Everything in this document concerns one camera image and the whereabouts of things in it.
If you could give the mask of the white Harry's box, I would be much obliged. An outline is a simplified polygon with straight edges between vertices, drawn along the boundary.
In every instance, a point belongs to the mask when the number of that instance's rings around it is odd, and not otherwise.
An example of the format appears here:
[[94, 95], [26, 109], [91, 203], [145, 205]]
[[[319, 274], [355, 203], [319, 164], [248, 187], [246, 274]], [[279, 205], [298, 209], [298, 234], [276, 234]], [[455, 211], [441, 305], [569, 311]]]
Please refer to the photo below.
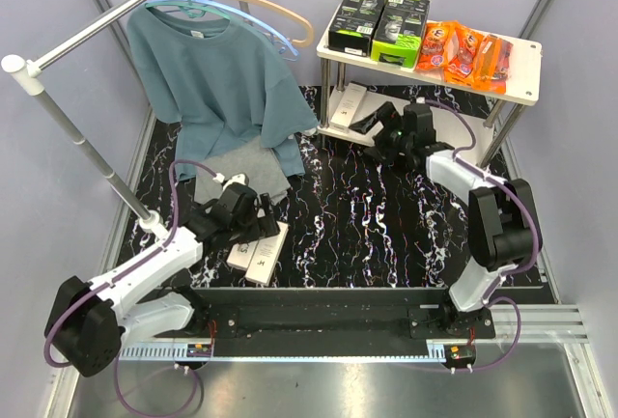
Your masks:
[[245, 278], [251, 283], [269, 284], [289, 229], [289, 226], [284, 222], [278, 222], [278, 226], [278, 235], [262, 238], [257, 243], [249, 267], [245, 272]]
[[237, 243], [228, 255], [227, 264], [232, 268], [246, 271], [249, 268], [258, 242]]

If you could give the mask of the long white cosmetic box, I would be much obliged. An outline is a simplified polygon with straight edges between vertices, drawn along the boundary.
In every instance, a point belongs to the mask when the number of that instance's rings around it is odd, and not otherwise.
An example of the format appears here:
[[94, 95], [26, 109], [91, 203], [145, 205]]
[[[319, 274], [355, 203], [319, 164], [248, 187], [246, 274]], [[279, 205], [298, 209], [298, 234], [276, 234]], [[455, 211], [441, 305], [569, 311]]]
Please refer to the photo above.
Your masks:
[[367, 87], [355, 82], [348, 84], [344, 90], [335, 89], [333, 92], [335, 104], [329, 124], [336, 129], [348, 132], [366, 94]]

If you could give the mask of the orange snack packet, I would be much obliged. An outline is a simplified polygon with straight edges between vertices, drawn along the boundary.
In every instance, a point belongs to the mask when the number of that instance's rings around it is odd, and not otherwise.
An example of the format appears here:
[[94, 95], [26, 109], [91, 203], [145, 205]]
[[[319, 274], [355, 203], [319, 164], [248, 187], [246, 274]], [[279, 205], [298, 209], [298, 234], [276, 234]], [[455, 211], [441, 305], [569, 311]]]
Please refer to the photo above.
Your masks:
[[454, 38], [456, 21], [430, 22], [422, 41], [417, 70], [445, 68], [455, 52]]
[[506, 93], [512, 49], [511, 42], [496, 35], [483, 38], [473, 65], [474, 89], [501, 95]]
[[484, 37], [482, 33], [464, 25], [455, 26], [456, 52], [444, 71], [447, 83], [472, 86], [474, 62]]

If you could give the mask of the black green razor box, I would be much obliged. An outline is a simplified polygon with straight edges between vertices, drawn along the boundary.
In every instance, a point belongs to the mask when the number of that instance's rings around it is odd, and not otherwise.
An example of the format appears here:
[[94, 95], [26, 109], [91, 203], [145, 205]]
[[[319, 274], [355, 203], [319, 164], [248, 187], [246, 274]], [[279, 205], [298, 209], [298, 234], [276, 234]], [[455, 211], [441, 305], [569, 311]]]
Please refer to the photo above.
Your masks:
[[374, 34], [371, 59], [413, 69], [426, 31], [430, 0], [387, 0]]

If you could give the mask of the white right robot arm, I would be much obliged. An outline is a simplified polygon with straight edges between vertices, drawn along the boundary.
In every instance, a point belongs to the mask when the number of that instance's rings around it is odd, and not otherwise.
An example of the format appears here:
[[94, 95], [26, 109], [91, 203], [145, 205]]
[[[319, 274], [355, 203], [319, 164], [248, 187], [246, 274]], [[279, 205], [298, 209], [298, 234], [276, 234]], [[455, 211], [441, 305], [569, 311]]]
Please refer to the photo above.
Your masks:
[[388, 101], [351, 130], [372, 136], [365, 153], [377, 162], [391, 165], [403, 158], [466, 204], [470, 259], [432, 317], [447, 336], [462, 336], [482, 319], [506, 277], [537, 261], [542, 235], [530, 184], [483, 171], [463, 159], [463, 148], [438, 140], [427, 103], [398, 111]]

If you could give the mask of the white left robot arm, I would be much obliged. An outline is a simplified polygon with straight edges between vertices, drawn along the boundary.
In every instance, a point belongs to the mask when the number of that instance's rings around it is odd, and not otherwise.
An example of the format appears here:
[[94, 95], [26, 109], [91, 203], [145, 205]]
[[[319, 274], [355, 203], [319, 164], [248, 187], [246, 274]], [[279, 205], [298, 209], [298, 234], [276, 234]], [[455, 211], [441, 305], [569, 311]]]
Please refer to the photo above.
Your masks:
[[123, 348], [154, 336], [172, 331], [201, 335], [210, 316], [197, 292], [177, 286], [157, 298], [150, 293], [168, 287], [209, 253], [274, 237], [280, 230], [268, 194], [242, 182], [227, 183], [218, 198], [193, 207], [175, 231], [123, 265], [90, 281], [66, 280], [44, 329], [46, 361], [90, 377]]

